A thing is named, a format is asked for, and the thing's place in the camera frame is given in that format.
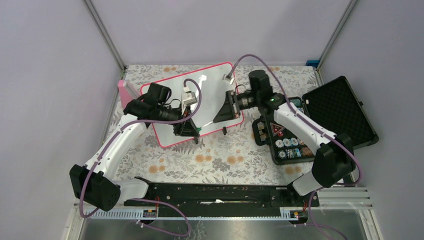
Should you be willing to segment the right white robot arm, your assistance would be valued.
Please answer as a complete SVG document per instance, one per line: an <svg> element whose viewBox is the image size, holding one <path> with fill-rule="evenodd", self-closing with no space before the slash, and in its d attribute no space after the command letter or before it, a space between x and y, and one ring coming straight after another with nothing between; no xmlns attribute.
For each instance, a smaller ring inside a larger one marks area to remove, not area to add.
<svg viewBox="0 0 424 240"><path fill-rule="evenodd" d="M241 110L257 107L259 112L300 138L314 155L312 169L288 185L287 201L293 206L301 205L307 194L330 188L356 169L352 139L345 133L336 134L325 129L299 111L288 97L276 93L264 70L248 74L250 89L235 94L229 90L213 119L219 123L236 119Z"/></svg>

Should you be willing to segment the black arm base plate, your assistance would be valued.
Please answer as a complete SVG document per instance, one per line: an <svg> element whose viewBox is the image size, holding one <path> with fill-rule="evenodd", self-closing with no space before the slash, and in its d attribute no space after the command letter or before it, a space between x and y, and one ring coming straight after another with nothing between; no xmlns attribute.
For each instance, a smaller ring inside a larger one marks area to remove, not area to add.
<svg viewBox="0 0 424 240"><path fill-rule="evenodd" d="M126 207L153 207L159 217L178 217L162 201L178 208L190 218L263 218L281 217L281 209L302 210L305 206L319 207L317 196L295 196L284 185L229 185L150 182L145 194L147 202L126 200Z"/></svg>

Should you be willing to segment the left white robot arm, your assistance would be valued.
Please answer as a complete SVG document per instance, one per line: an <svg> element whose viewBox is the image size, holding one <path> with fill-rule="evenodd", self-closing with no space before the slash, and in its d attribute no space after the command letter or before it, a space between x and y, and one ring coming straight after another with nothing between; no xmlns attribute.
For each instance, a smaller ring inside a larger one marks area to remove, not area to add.
<svg viewBox="0 0 424 240"><path fill-rule="evenodd" d="M148 91L131 99L123 109L118 126L100 149L84 165L75 164L69 172L75 197L79 200L79 212L83 218L92 216L85 213L83 204L88 203L95 210L110 211L116 204L137 199L148 206L155 200L155 192L146 180L133 178L113 182L120 160L131 144L144 133L150 124L175 126L189 121L199 110L202 93L191 91L187 83L199 84L193 79L183 81L180 108L170 108L166 101L171 96L169 87L151 83Z"/></svg>

